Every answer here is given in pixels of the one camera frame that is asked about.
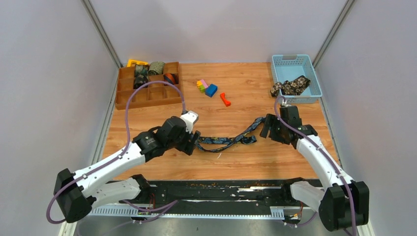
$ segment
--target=gray floor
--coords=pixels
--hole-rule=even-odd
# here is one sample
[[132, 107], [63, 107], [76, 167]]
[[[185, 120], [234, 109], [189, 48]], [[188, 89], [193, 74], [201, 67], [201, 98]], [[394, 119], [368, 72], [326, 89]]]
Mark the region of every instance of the gray floor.
[[[304, 221], [312, 215], [303, 211]], [[101, 236], [113, 227], [131, 221], [127, 217], [86, 217], [80, 226], [82, 236]], [[160, 218], [153, 222], [128, 224], [106, 236], [346, 236], [344, 231], [328, 232], [319, 217], [309, 225], [296, 229], [276, 220], [224, 220]]]

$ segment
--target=blue plastic basket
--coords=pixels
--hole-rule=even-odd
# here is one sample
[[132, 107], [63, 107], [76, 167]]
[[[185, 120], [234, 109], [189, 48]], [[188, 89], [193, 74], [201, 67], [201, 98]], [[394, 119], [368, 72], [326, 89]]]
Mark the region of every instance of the blue plastic basket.
[[301, 75], [311, 81], [310, 86], [300, 96], [284, 95], [289, 104], [314, 103], [322, 97], [322, 89], [308, 55], [274, 55], [272, 56], [271, 69], [274, 83], [293, 81]]

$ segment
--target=wooden organizer tray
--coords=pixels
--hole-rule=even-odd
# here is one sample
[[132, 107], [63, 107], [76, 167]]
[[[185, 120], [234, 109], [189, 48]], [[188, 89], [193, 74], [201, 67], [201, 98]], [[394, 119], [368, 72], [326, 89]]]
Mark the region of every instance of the wooden organizer tray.
[[[119, 69], [118, 87], [116, 92], [116, 108], [125, 110], [129, 97], [133, 94], [133, 82], [135, 66]], [[179, 62], [169, 62], [164, 66], [164, 74], [172, 73], [178, 76], [178, 84], [175, 85], [182, 92], [182, 79], [179, 73]], [[164, 75], [151, 75], [149, 81], [164, 81]], [[152, 107], [166, 104], [180, 103], [178, 92], [171, 86], [164, 84], [151, 84], [143, 88], [133, 97], [129, 108]]]

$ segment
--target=wooden table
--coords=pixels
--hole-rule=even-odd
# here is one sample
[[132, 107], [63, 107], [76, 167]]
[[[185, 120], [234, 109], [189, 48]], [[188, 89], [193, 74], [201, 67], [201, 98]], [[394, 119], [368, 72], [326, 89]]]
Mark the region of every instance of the wooden table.
[[[255, 118], [274, 113], [274, 98], [269, 94], [273, 84], [270, 63], [194, 63], [182, 64], [182, 83], [187, 110], [199, 115], [194, 130], [206, 137], [234, 137], [245, 130]], [[196, 82], [204, 79], [218, 86], [210, 98], [197, 89]], [[225, 92], [232, 105], [226, 107], [220, 99]], [[311, 124], [319, 133], [329, 153], [336, 153], [329, 135], [321, 106], [298, 105], [303, 124]], [[131, 136], [160, 126], [171, 116], [180, 116], [181, 104], [129, 110]], [[197, 148], [192, 156], [175, 149], [163, 156], [134, 167], [116, 179], [143, 174], [146, 179], [286, 179], [317, 178], [308, 162], [292, 146], [259, 137], [262, 125], [252, 132], [257, 142], [237, 144], [221, 153], [202, 152]], [[126, 144], [124, 111], [115, 110], [103, 157]], [[217, 145], [204, 145], [210, 149]]]

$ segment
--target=white wall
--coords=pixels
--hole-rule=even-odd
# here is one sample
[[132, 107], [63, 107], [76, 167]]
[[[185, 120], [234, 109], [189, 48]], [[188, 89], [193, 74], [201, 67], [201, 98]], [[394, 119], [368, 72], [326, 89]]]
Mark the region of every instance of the white wall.
[[344, 168], [375, 235], [415, 235], [417, 2], [357, 1], [318, 67]]
[[314, 58], [345, 0], [91, 0], [122, 62]]
[[0, 1], [0, 235], [58, 233], [57, 173], [91, 161], [115, 74], [80, 1]]

